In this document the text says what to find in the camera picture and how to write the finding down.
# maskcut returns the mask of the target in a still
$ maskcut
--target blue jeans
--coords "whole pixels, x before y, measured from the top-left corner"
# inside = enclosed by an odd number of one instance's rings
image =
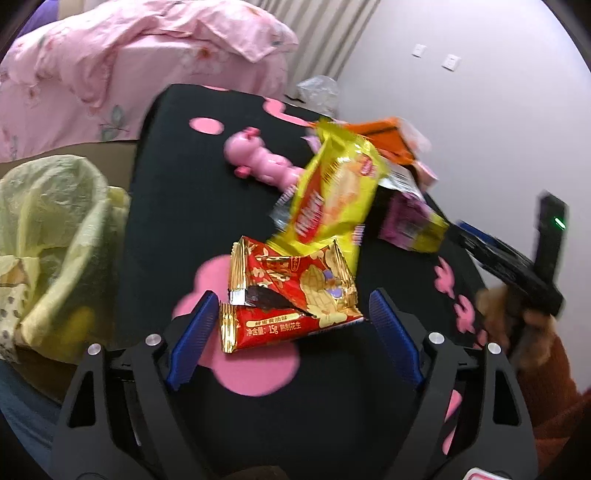
[[[9,363],[2,360],[0,410],[29,455],[48,471],[51,441],[60,406],[35,390]]]

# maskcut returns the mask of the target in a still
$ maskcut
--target blue gripper pad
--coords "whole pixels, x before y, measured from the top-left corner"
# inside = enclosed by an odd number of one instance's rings
[[[191,380],[207,339],[217,324],[219,300],[210,293],[202,305],[191,313],[193,318],[170,354],[170,373],[166,383],[174,391]]]
[[[374,290],[369,296],[369,318],[398,374],[416,388],[425,380],[421,373],[419,351],[390,303],[391,300],[386,299],[382,291]]]

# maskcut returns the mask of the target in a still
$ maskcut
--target black table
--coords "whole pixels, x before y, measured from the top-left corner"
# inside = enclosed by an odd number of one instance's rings
[[[267,147],[304,167],[312,153],[305,128],[266,113],[255,95],[173,85],[147,116],[135,165],[132,203],[120,273],[116,338],[132,345],[161,332],[180,298],[192,291],[196,270],[228,254],[241,235],[266,240],[279,191],[233,175],[223,143],[257,127]],[[316,113],[287,106],[308,121]],[[195,117],[223,122],[221,135],[189,127]],[[383,218],[380,188],[368,216],[359,257],[359,307],[385,287],[397,306],[428,330],[456,343],[474,336],[456,328],[454,300],[434,288],[439,257],[453,268],[454,293],[473,301],[482,280],[461,249],[444,241],[437,255],[400,250],[371,234]],[[280,465],[292,480],[377,479],[404,438],[415,392],[396,375],[370,323],[298,341],[295,378],[265,397],[244,397],[197,367],[174,396],[212,469],[219,475],[255,465]]]

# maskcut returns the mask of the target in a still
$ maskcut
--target white wall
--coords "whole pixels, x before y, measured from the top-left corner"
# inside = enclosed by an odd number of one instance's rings
[[[339,84],[341,118],[401,116],[432,141],[450,219],[529,254],[540,191],[570,205],[559,329],[591,385],[591,73],[553,14],[540,0],[382,0]]]

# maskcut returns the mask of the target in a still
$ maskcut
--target metal screw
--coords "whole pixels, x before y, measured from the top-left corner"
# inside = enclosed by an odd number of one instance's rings
[[[493,355],[498,355],[501,353],[501,346],[498,343],[491,342],[488,344],[488,351]]]
[[[429,341],[435,345],[441,345],[445,341],[445,337],[439,332],[429,333]]]
[[[100,352],[100,345],[98,343],[93,343],[88,347],[87,351],[89,355],[96,355]]]
[[[152,333],[146,337],[146,345],[156,346],[162,341],[162,337],[157,333]]]

